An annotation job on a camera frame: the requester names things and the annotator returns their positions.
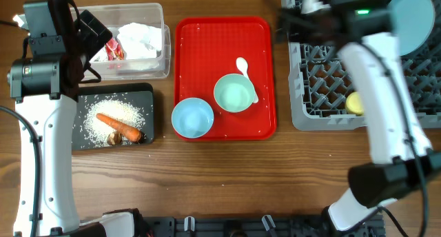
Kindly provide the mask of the yellow cup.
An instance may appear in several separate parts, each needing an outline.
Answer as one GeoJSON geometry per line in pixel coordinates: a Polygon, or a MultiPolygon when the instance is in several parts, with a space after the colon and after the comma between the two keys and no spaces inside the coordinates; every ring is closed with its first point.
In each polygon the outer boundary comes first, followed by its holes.
{"type": "Polygon", "coordinates": [[[348,114],[355,114],[356,116],[362,116],[365,113],[358,92],[352,92],[347,96],[345,109],[348,114]]]}

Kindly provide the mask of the white rice pile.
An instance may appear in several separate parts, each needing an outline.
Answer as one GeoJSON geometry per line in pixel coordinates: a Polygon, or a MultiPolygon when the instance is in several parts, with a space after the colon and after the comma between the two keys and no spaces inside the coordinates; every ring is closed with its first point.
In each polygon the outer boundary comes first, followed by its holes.
{"type": "Polygon", "coordinates": [[[85,106],[85,118],[80,130],[87,144],[91,144],[92,147],[108,147],[107,138],[115,129],[100,121],[96,117],[97,114],[106,115],[124,124],[141,129],[145,125],[144,112],[143,107],[136,107],[116,99],[88,103],[85,106]]]}

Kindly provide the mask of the light blue plate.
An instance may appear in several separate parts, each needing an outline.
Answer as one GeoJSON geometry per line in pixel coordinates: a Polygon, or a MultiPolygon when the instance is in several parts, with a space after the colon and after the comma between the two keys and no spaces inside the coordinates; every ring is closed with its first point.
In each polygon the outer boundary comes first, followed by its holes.
{"type": "Polygon", "coordinates": [[[391,0],[393,33],[399,40],[399,54],[416,51],[429,37],[435,25],[432,0],[391,0]]]}

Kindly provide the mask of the mint green bowl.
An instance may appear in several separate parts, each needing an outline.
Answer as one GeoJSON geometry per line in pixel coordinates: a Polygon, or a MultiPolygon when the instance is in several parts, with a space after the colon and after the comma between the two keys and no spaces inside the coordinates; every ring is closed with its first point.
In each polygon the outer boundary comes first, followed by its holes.
{"type": "Polygon", "coordinates": [[[253,83],[241,74],[227,74],[219,78],[214,86],[214,99],[218,106],[231,113],[248,109],[256,91],[253,83]]]}

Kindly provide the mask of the brown food scrap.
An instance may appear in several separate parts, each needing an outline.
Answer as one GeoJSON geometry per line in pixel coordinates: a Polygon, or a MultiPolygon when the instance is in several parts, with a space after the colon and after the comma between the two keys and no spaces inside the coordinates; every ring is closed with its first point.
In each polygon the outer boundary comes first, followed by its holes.
{"type": "Polygon", "coordinates": [[[123,135],[119,132],[112,132],[107,137],[107,144],[110,146],[120,145],[122,143],[123,135]]]}

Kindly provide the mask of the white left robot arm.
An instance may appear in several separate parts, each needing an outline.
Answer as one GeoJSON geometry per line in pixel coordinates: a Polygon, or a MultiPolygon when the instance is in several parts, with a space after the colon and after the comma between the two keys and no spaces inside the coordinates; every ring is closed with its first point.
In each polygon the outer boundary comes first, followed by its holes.
{"type": "Polygon", "coordinates": [[[72,130],[80,84],[111,32],[73,0],[24,4],[28,36],[8,73],[19,122],[21,189],[14,236],[151,236],[137,209],[82,223],[72,187],[72,130]]]}

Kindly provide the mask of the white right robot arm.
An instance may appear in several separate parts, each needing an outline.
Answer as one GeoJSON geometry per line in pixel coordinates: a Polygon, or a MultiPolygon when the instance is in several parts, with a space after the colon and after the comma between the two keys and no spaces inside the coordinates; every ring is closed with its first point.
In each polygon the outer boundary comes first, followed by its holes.
{"type": "Polygon", "coordinates": [[[427,183],[440,172],[405,87],[398,38],[386,3],[361,0],[334,4],[307,0],[301,8],[282,4],[279,37],[292,43],[331,43],[361,98],[371,162],[352,167],[349,189],[324,209],[320,231],[342,236],[411,192],[420,191],[422,226],[427,226],[427,183]]]}

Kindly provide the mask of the orange carrot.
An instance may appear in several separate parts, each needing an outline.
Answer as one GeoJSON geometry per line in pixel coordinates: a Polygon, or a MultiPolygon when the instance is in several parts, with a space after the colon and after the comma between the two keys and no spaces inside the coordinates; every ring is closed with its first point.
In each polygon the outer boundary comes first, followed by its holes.
{"type": "Polygon", "coordinates": [[[98,120],[110,126],[131,142],[139,142],[142,137],[141,131],[136,129],[135,127],[127,125],[101,113],[96,114],[96,117],[98,118],[98,120]]]}

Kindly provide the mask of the red snack wrapper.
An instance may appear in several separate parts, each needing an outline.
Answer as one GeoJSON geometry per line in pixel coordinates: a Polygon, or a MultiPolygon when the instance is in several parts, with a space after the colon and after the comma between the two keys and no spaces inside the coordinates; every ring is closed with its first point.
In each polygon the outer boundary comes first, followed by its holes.
{"type": "Polygon", "coordinates": [[[124,51],[120,43],[115,38],[111,38],[105,44],[105,51],[107,54],[108,61],[116,61],[116,60],[120,61],[125,58],[124,51]]]}

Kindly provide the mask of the light blue bowl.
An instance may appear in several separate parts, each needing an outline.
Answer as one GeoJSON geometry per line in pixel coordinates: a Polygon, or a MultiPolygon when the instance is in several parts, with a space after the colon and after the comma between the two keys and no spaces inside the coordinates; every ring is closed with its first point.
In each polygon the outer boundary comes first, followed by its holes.
{"type": "Polygon", "coordinates": [[[214,111],[203,99],[188,98],[180,101],[171,116],[174,130],[185,138],[200,138],[214,124],[214,111]]]}

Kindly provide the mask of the white paper napkin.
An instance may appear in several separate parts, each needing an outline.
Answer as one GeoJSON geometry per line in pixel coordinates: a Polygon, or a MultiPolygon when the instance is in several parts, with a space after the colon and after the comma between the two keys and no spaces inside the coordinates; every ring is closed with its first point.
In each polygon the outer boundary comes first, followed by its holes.
{"type": "MultiPolygon", "coordinates": [[[[124,60],[152,59],[162,51],[163,31],[150,25],[129,23],[116,30],[115,38],[121,45],[124,60]]],[[[108,61],[105,46],[92,58],[91,62],[108,61]]]]}

